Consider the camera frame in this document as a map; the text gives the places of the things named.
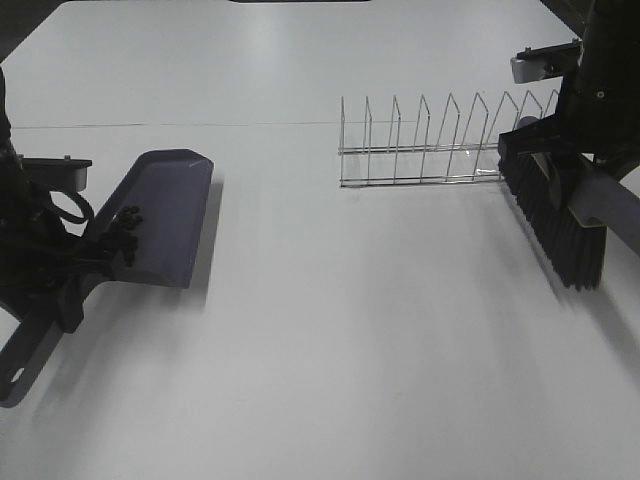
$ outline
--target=dish rack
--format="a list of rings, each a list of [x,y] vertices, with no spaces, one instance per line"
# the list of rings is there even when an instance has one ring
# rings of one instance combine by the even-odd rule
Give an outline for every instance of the dish rack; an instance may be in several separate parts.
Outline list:
[[[369,97],[364,121],[347,122],[345,100],[340,117],[340,186],[375,187],[399,185],[473,184],[499,182],[498,136],[516,128],[523,116],[546,117],[555,110],[558,91],[541,102],[527,90],[520,102],[504,92],[493,111],[476,92],[468,114],[449,94],[439,124],[432,108],[420,97],[417,119],[403,119],[394,95],[391,120],[376,121]]]

